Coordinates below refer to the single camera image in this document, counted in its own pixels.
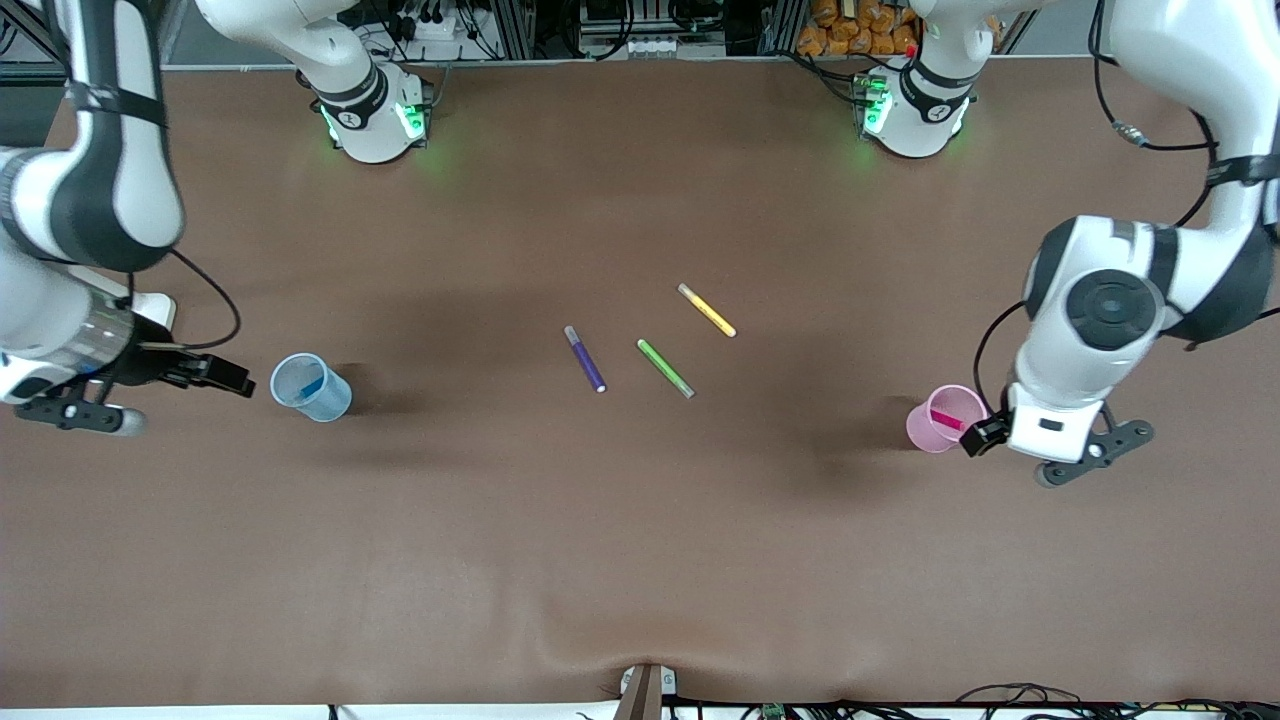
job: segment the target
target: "yellow marker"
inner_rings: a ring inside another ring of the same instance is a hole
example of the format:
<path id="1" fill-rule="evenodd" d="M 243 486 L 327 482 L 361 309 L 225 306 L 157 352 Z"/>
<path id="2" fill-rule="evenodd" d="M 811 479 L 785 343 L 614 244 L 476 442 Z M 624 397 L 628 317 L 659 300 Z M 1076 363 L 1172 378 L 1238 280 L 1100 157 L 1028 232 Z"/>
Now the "yellow marker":
<path id="1" fill-rule="evenodd" d="M 721 314 L 717 313 L 714 307 L 708 305 L 705 300 L 698 297 L 696 292 L 689 290 L 687 284 L 680 283 L 680 287 L 677 287 L 676 290 L 680 291 L 680 295 L 684 295 L 690 302 L 692 302 L 694 307 L 698 307 L 699 313 L 707 315 L 707 319 L 710 320 L 713 325 L 719 328 L 722 333 L 727 334 L 728 337 L 733 337 L 737 334 L 737 331 L 733 329 L 733 325 L 728 324 L 728 320 L 726 320 L 724 318 L 721 318 Z"/>

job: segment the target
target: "pink cup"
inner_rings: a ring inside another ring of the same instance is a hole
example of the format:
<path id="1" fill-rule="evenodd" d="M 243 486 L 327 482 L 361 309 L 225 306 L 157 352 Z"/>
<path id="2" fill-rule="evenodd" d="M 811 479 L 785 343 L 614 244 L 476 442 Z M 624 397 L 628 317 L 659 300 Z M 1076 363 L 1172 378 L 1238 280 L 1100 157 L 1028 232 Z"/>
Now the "pink cup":
<path id="1" fill-rule="evenodd" d="M 964 386 L 942 386 L 906 416 L 906 436 L 925 452 L 946 452 L 960 443 L 969 425 L 986 416 L 978 393 Z"/>

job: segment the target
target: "green marker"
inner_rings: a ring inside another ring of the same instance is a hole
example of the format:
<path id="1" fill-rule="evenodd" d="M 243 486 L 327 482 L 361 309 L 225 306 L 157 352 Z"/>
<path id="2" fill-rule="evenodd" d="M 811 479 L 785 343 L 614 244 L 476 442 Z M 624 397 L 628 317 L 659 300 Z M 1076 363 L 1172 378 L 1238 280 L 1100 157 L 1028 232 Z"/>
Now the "green marker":
<path id="1" fill-rule="evenodd" d="M 654 368 L 658 368 L 659 373 L 662 373 L 663 375 L 667 377 L 668 380 L 671 380 L 671 384 L 676 386 L 676 389 L 678 389 L 680 393 L 685 396 L 685 400 L 689 400 L 690 397 L 694 396 L 694 388 L 689 387 L 689 383 L 685 382 L 685 378 L 681 378 L 680 373 L 677 373 L 676 369 L 672 368 L 669 363 L 663 360 L 662 355 L 658 355 L 658 351 L 654 350 L 648 341 L 645 341 L 644 338 L 637 340 L 636 347 L 640 348 L 640 352 L 644 352 L 644 356 L 648 357 L 650 363 L 653 363 Z"/>

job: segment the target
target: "table surface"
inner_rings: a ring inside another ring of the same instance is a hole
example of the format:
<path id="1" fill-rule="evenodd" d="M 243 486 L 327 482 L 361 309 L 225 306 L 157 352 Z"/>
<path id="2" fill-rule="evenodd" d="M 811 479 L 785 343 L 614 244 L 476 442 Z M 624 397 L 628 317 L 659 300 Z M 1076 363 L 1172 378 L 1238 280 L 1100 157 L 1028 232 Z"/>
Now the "table surface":
<path id="1" fill-rule="evenodd" d="M 166 92 L 183 249 L 241 304 L 223 352 L 260 388 L 122 388 L 137 439 L 0 418 L 0 703 L 598 700 L 637 661 L 742 701 L 1275 694 L 1280 328 L 1161 343 L 1114 395 L 1157 439 L 1062 489 L 904 446 L 1046 231 L 1197 195 L 1204 158 L 1116 138 L 1087 61 L 993 63 L 919 161 L 781 63 L 460 69 L 430 147 L 383 167 L 330 150 L 288 73 Z M 173 261 L 140 290 L 180 338 L 227 327 Z M 296 351 L 360 413 L 275 405 Z"/>

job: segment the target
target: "purple marker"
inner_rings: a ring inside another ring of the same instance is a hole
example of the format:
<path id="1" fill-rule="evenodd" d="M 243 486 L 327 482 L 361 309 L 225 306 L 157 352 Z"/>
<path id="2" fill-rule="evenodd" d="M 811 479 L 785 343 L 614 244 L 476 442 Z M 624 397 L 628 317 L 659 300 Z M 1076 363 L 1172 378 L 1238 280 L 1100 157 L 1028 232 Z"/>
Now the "purple marker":
<path id="1" fill-rule="evenodd" d="M 591 356 L 586 354 L 586 346 L 579 340 L 577 333 L 573 331 L 573 325 L 564 325 L 564 337 L 568 338 L 570 346 L 573 348 L 573 355 L 577 355 L 577 364 L 582 366 L 582 372 L 586 373 L 586 379 L 591 380 L 591 387 L 595 392 L 604 392 L 604 378 L 600 377 L 600 372 L 595 369 L 595 363 L 591 363 Z"/>

